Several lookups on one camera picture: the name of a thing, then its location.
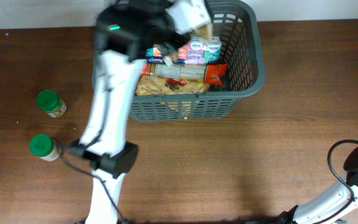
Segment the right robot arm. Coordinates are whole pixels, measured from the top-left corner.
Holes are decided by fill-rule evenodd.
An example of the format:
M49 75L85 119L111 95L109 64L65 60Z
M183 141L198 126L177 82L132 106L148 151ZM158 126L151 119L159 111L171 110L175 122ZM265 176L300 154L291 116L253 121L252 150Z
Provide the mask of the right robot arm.
M355 144L357 147L345 160L343 175L339 175L334 170L331 159L335 148L342 144ZM328 151L327 162L337 182L312 201L283 212L277 223L336 223L358 208L358 141L345 139L334 143Z

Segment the yellow instant coffee bag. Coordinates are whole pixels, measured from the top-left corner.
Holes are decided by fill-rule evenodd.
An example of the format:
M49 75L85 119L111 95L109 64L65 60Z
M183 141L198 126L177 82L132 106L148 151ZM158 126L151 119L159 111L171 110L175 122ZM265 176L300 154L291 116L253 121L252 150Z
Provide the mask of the yellow instant coffee bag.
M143 76L135 90L130 117L137 121L187 119L199 104L192 96L205 94L208 89L204 83Z

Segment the orange spaghetti pasta packet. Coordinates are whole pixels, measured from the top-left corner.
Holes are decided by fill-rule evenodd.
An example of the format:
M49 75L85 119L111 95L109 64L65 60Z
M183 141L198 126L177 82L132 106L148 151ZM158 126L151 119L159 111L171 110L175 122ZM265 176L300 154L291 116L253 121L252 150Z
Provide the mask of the orange spaghetti pasta packet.
M165 65L148 63L142 76L153 75L159 78L171 78L174 80L189 80L203 82L209 85L223 87L221 77L228 69L228 64L185 64L185 65Z

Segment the dark grey plastic basket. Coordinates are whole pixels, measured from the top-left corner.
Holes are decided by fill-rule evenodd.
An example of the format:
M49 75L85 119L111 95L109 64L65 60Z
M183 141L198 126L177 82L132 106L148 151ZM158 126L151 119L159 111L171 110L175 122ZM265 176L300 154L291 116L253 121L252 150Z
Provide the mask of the dark grey plastic basket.
M228 64L223 87L209 85L205 94L192 98L199 104L187 119L227 116L239 100L258 92L265 81L262 46L252 8L242 1L207 1L212 37L222 43L218 64Z

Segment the white blue tissue pack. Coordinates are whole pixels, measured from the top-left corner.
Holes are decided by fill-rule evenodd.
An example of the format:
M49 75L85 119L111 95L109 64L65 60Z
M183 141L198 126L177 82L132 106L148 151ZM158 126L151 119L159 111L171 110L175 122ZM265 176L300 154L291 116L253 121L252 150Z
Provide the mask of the white blue tissue pack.
M212 37L208 42L201 37L193 35L186 45L178 49L176 57L163 57L156 47L148 49L145 56L148 63L166 64L169 66L218 64L221 46L222 43L219 37Z

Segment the brown pastry snack bag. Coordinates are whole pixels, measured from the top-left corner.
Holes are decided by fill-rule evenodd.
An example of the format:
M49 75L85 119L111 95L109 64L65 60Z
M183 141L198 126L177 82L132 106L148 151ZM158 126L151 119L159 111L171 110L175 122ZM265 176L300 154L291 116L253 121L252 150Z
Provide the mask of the brown pastry snack bag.
M202 27L194 29L190 32L191 35L201 37L206 41L210 41L213 35L213 25L212 23L206 24ZM176 63L178 60L178 50L172 52L169 55L164 56L163 61L166 65L171 66Z

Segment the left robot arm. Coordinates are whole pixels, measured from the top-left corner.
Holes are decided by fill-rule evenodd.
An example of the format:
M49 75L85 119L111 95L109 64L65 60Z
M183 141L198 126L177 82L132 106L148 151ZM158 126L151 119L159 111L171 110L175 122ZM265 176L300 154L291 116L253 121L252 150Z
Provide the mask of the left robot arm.
M90 164L86 175L93 180L93 191L86 223L124 219L117 202L139 151L126 141L126 125L146 51L159 45L164 55L173 53L210 21L204 1L115 2L97 16L91 113L82 137L65 146L61 156Z

